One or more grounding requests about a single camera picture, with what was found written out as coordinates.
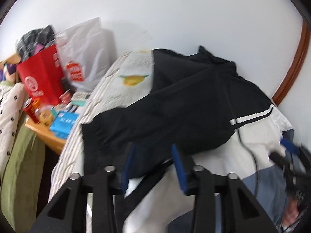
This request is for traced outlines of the person right hand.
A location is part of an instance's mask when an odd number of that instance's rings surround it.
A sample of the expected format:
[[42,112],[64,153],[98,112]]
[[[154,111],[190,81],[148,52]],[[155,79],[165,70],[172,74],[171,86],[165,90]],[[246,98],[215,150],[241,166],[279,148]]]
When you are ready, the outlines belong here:
[[281,220],[282,231],[290,231],[297,226],[301,217],[306,212],[307,208],[299,208],[299,200],[296,198],[289,198],[288,205],[283,214],[283,219]]

